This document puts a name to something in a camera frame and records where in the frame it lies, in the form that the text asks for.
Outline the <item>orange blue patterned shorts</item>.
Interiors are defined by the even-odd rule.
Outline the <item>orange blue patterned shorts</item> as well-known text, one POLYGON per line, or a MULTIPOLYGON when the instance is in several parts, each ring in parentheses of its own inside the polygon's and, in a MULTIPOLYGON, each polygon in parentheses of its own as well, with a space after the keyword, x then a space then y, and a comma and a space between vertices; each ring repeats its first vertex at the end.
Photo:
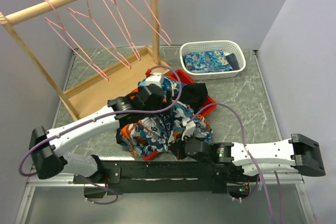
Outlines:
POLYGON ((136 123, 131 123, 116 132, 116 141, 136 157, 145 157, 153 152, 179 155, 176 150, 187 138, 187 126, 194 130, 190 136, 207 144, 211 143, 213 130, 201 114, 195 116, 187 104, 178 102, 170 113, 151 114, 136 123))

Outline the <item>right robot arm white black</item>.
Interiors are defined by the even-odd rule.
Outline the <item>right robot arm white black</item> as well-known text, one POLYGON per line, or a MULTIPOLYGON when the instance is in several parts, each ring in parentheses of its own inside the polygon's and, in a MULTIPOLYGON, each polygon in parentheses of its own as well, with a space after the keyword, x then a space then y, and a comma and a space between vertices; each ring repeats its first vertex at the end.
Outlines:
POLYGON ((326 175, 319 143, 302 134, 292 134, 291 138, 278 142, 259 144, 207 144, 191 137, 172 146, 171 151, 177 159, 190 157, 224 170, 238 182, 260 172, 290 172, 309 177, 326 175))

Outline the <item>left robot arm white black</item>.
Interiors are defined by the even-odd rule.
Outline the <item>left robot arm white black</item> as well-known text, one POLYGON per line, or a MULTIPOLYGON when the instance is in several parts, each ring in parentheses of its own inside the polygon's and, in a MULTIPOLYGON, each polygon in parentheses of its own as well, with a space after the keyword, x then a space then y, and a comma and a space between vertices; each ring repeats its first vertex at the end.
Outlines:
POLYGON ((97 155, 83 156, 71 149, 107 130, 120 131, 148 115, 148 111, 164 107, 161 87, 150 84, 139 87, 135 93, 108 100, 97 112, 62 127, 33 130, 31 157, 39 179, 49 179, 62 172, 81 175, 93 183, 106 176, 106 169, 97 155))

